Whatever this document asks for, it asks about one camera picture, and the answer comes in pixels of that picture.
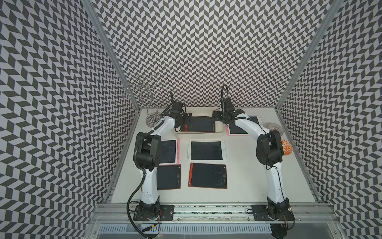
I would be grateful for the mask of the pink edged writing tablet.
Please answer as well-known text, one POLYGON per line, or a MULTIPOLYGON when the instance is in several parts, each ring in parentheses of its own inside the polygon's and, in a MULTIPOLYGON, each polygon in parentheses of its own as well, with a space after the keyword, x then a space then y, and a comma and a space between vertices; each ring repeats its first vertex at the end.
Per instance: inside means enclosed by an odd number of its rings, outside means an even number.
POLYGON ((177 162, 177 141, 161 141, 159 137, 149 137, 140 145, 136 145, 137 153, 133 157, 139 168, 153 169, 162 164, 177 162))

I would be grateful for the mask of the white framed writing tablet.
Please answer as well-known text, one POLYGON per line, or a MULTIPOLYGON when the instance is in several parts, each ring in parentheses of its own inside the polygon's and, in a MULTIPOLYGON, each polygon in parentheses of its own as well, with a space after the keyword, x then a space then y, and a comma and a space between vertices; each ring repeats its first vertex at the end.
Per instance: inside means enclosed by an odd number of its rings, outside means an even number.
POLYGON ((190 140, 188 161, 227 161, 225 141, 190 140))

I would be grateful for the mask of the red framed writing tablet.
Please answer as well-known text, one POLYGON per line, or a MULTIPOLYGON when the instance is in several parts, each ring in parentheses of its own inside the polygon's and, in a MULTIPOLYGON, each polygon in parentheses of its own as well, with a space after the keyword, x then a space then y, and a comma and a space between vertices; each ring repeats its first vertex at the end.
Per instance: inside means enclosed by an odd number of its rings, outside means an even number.
POLYGON ((173 190, 181 188, 181 165, 165 165, 157 167, 157 190, 173 190))

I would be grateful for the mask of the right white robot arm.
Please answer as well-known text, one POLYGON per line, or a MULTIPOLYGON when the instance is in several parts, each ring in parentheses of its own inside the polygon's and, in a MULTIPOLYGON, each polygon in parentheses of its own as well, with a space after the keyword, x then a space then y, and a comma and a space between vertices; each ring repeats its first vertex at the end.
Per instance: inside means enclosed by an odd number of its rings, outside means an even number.
POLYGON ((221 111, 213 111, 212 116, 226 125, 236 125, 256 141, 256 158, 264 166, 268 186, 266 212, 274 221, 294 221, 289 199, 282 180, 282 160, 284 150, 280 132, 262 127, 242 109, 236 109, 230 98, 222 97, 221 111))

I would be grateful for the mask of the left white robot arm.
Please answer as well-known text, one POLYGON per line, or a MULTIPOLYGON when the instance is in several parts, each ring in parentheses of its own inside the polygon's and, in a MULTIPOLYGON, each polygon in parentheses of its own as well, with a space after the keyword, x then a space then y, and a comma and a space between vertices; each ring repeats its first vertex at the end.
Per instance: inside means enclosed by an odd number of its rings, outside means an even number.
POLYGON ((157 189, 157 168, 162 158, 162 136, 177 129, 186 122, 186 107, 179 101, 172 101, 160 114, 160 120, 148 132, 139 132, 133 152, 133 162, 140 170, 141 181, 131 193, 128 203, 133 196, 141 191, 138 201, 138 213, 153 217, 160 214, 160 195, 157 189))

